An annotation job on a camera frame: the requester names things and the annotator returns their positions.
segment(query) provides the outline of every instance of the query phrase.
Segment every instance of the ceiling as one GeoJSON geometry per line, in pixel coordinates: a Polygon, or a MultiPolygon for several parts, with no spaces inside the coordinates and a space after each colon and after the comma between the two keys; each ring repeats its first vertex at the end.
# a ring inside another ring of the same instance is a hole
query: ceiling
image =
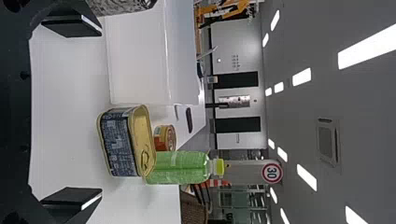
{"type": "MultiPolygon", "coordinates": [[[[282,161],[283,185],[274,186],[273,223],[283,223],[283,208],[290,224],[345,224],[346,206],[367,223],[394,223],[396,51],[342,70],[337,56],[395,24],[394,8],[391,0],[268,0],[261,5],[262,37],[269,34],[262,50],[265,85],[285,85],[266,97],[268,136],[289,157],[282,161]],[[280,20],[271,31],[277,10],[280,20]],[[308,67],[311,81],[293,87],[291,77],[308,67]],[[340,169],[319,159],[318,118],[339,123],[340,169]],[[317,179],[317,191],[297,175],[297,164],[317,179]]],[[[270,156],[280,159],[276,150],[270,149],[270,156]]]]}

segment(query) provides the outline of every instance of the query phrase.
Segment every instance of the bottle cap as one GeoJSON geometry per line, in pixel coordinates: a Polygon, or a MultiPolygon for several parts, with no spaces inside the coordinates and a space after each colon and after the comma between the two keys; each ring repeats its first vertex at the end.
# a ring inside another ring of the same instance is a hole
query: bottle cap
{"type": "Polygon", "coordinates": [[[224,160],[223,159],[214,159],[215,163],[215,173],[214,175],[224,175],[224,160]]]}

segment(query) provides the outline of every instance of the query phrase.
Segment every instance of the tin can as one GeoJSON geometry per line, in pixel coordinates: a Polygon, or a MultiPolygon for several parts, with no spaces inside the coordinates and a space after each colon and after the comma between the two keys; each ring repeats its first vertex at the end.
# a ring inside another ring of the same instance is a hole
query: tin can
{"type": "Polygon", "coordinates": [[[146,177],[154,169],[157,155],[144,105],[101,114],[97,129],[111,175],[146,177]]]}
{"type": "Polygon", "coordinates": [[[157,151],[175,151],[176,143],[176,131],[173,125],[162,125],[155,128],[154,144],[157,151]]]}

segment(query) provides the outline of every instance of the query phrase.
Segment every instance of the white wall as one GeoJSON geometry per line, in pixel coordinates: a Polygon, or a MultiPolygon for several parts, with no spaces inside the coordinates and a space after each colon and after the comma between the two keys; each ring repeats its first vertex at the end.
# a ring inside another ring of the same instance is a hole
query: white wall
{"type": "Polygon", "coordinates": [[[212,45],[219,46],[213,53],[214,75],[252,72],[259,74],[259,87],[215,90],[216,103],[221,96],[250,95],[250,107],[218,109],[217,119],[261,117],[262,131],[260,133],[241,133],[241,141],[245,144],[235,144],[235,133],[219,133],[219,148],[266,148],[264,80],[262,69],[262,38],[260,16],[252,22],[248,20],[222,21],[212,26],[212,45]],[[240,67],[233,67],[233,55],[238,55],[240,67]]]}

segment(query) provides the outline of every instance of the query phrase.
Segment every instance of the green plastic bottle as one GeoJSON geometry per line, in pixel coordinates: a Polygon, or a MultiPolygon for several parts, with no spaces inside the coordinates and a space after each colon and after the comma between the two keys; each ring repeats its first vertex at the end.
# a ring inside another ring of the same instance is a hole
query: green plastic bottle
{"type": "Polygon", "coordinates": [[[146,182],[150,185],[200,184],[211,175],[224,175],[224,160],[211,161],[203,152],[158,152],[157,164],[146,182]]]}

